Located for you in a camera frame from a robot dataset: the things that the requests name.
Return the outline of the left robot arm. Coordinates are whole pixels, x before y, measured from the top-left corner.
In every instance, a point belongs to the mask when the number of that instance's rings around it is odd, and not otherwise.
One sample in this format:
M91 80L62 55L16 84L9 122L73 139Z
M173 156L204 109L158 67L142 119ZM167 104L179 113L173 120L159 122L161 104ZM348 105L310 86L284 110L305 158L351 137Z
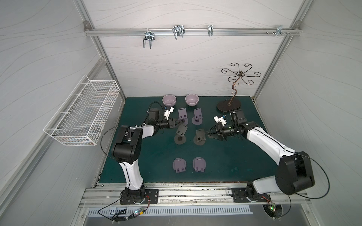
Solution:
M170 117L173 110L173 107L165 107L163 111L158 108L150 108L141 126L123 125L120 127L119 136L111 154L121 166L126 181L125 189L121 192L121 202L131 201L141 204L145 201L146 187L138 163L142 140L154 136L160 129L173 129L183 124L184 119Z

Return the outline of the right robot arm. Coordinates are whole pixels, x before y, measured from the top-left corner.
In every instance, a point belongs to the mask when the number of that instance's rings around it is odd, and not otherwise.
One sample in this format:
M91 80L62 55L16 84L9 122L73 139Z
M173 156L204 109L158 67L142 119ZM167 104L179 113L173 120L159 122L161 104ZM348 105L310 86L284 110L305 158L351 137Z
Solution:
M269 135L254 121L248 121L244 112L231 113L231 123L226 116L214 117L215 126L206 134L209 138L224 141L227 137L241 135L257 145L276 163L277 170L273 176L255 179L247 183L242 198L257 202L268 193L293 195L315 185L311 158L305 152L297 152Z

